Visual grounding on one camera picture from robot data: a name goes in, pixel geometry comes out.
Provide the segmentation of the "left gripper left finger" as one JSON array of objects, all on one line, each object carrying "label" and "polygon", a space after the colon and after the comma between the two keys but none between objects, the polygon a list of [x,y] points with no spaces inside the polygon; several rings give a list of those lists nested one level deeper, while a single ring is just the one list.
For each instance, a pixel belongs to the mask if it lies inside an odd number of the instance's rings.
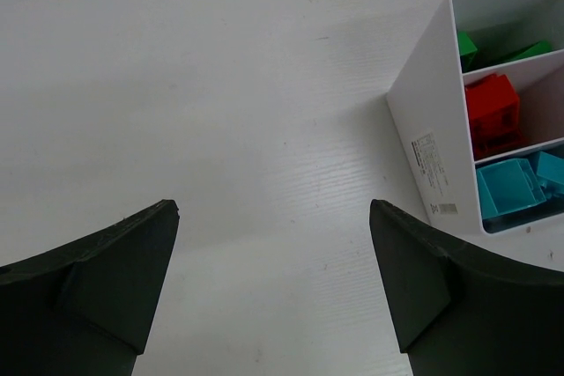
[{"label": "left gripper left finger", "polygon": [[145,352],[180,216],[161,200],[1,268],[3,375],[131,375]]}]

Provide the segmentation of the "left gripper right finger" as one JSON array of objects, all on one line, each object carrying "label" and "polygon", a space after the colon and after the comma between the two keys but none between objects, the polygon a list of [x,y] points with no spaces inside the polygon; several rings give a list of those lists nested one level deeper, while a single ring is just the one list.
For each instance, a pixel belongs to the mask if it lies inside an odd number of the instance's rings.
[{"label": "left gripper right finger", "polygon": [[384,200],[369,227],[415,375],[561,375],[563,274],[437,230]]}]

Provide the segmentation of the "teal curved lego brick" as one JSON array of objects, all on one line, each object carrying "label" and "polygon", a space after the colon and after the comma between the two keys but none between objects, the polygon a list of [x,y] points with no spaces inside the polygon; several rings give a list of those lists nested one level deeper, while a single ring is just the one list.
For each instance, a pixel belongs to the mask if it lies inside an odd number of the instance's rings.
[{"label": "teal curved lego brick", "polygon": [[507,159],[476,170],[483,220],[505,216],[546,202],[528,159]]}]

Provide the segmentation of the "teal square lego brick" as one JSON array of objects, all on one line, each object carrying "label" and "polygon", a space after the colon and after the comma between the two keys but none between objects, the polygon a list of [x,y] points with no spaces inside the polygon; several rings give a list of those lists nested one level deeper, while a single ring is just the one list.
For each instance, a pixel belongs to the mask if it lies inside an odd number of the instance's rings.
[{"label": "teal square lego brick", "polygon": [[531,163],[545,196],[563,197],[563,159],[540,151],[533,155]]}]

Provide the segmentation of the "red arch duplo brick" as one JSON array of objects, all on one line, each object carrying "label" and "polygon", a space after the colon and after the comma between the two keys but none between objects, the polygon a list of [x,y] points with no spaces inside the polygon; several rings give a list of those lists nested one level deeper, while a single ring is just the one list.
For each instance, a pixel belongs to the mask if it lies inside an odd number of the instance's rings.
[{"label": "red arch duplo brick", "polygon": [[519,129],[520,98],[506,75],[491,74],[464,90],[475,159],[524,145]]}]

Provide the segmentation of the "green and red duplo stack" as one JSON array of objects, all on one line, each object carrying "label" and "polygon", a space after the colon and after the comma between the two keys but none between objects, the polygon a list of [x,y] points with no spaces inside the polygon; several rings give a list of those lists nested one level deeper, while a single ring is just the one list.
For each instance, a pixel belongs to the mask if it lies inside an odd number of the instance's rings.
[{"label": "green and red duplo stack", "polygon": [[553,50],[549,41],[538,41],[517,51],[508,53],[501,59],[501,63],[509,63],[550,53]]}]

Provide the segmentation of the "green duplo brick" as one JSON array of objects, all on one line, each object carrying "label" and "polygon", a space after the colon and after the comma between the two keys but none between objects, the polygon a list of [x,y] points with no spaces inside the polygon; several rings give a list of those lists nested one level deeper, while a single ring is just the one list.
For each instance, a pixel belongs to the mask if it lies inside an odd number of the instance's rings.
[{"label": "green duplo brick", "polygon": [[467,32],[458,31],[456,36],[462,72],[468,72],[479,50]]}]

